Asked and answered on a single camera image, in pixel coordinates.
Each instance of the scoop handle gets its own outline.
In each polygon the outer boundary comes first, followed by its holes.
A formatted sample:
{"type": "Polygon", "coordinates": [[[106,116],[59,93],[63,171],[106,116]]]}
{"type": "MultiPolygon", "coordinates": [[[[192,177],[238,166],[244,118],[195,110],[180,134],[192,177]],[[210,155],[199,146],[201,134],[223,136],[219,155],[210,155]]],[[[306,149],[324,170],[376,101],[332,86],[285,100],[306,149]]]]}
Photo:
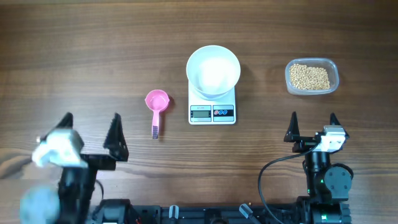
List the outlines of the scoop handle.
{"type": "Polygon", "coordinates": [[[154,117],[152,118],[152,138],[157,139],[159,135],[159,110],[154,111],[154,117]]]}

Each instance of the measuring cup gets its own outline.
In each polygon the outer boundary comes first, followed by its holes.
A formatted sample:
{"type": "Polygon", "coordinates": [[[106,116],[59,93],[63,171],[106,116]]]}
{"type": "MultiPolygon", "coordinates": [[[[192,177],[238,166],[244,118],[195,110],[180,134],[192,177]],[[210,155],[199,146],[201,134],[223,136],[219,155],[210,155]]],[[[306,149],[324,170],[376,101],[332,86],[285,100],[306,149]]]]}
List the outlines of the measuring cup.
{"type": "Polygon", "coordinates": [[[152,138],[157,139],[159,135],[159,114],[160,112],[166,110],[169,105],[169,96],[163,90],[152,90],[148,93],[145,98],[145,103],[148,108],[154,112],[154,117],[152,118],[152,138]]]}
{"type": "Polygon", "coordinates": [[[205,100],[220,98],[232,90],[241,75],[238,58],[217,45],[196,50],[187,62],[187,77],[194,93],[205,100]]]}

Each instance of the wooden surface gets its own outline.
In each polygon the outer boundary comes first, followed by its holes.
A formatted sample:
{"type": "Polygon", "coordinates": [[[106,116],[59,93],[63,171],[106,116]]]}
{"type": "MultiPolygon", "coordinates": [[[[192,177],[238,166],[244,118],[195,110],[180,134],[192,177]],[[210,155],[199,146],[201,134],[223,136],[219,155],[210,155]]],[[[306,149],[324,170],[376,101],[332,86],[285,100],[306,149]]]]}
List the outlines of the wooden surface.
{"type": "MultiPolygon", "coordinates": [[[[291,112],[304,135],[321,130],[335,112],[351,135],[331,158],[355,171],[353,223],[398,220],[393,1],[43,2],[0,2],[0,223],[19,222],[28,188],[57,183],[60,169],[28,163],[36,137],[67,111],[86,152],[102,150],[113,113],[121,114],[129,161],[98,178],[105,198],[141,205],[259,204],[260,168],[291,154],[283,142],[291,112]],[[229,48],[241,63],[233,126],[188,123],[186,62],[210,44],[229,48]],[[285,66],[300,57],[332,59],[339,88],[324,96],[287,93],[285,66]],[[151,139],[144,103],[153,89],[173,99],[159,140],[151,139]]],[[[306,195],[301,162],[265,172],[269,202],[306,195]]],[[[93,197],[97,202],[99,192],[93,197]]]]}

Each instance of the scale control panel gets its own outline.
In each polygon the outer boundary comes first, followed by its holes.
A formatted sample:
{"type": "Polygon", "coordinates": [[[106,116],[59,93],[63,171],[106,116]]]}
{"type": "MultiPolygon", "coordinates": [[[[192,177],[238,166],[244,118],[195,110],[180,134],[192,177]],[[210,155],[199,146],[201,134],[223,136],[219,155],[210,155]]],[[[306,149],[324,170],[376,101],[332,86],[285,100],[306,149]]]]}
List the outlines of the scale control panel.
{"type": "Polygon", "coordinates": [[[234,124],[234,105],[192,105],[191,124],[234,124]]]}

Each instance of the pink measuring spoon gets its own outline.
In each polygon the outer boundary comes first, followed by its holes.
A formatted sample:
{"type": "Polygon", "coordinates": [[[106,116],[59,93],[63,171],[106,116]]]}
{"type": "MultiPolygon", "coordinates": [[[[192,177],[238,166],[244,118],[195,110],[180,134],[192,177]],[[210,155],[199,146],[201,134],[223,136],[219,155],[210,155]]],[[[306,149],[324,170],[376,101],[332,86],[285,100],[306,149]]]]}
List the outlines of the pink measuring spoon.
{"type": "Polygon", "coordinates": [[[159,135],[159,113],[166,110],[169,105],[169,96],[163,90],[152,90],[145,98],[148,108],[154,112],[152,118],[152,138],[157,139],[159,135]]]}

